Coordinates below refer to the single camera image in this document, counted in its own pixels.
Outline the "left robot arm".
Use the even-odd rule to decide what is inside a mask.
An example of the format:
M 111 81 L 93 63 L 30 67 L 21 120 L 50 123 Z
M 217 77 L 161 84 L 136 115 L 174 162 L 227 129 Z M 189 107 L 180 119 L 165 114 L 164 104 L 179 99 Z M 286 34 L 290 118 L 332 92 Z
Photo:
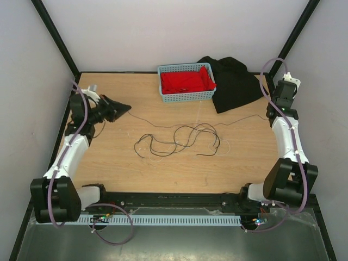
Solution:
M 76 190 L 72 178 L 95 136 L 95 125 L 114 122 L 131 108 L 92 91 L 70 97 L 71 122 L 67 124 L 64 144 L 44 176 L 30 184 L 38 223 L 77 221 L 89 205 L 98 211 L 106 209 L 109 198 L 104 185 L 85 185 Z

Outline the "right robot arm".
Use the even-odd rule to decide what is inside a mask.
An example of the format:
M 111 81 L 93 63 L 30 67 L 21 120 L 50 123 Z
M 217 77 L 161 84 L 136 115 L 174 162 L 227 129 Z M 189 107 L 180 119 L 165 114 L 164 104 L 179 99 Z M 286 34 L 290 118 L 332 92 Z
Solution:
M 286 203 L 298 206 L 300 210 L 306 205 L 319 172 L 304 153 L 299 136 L 299 116 L 291 107 L 300 84 L 300 80 L 287 73 L 269 99 L 266 117 L 276 136 L 279 159 L 264 182 L 242 187 L 240 192 L 244 194 L 238 197 L 238 206 L 245 212 L 252 210 L 257 201 Z

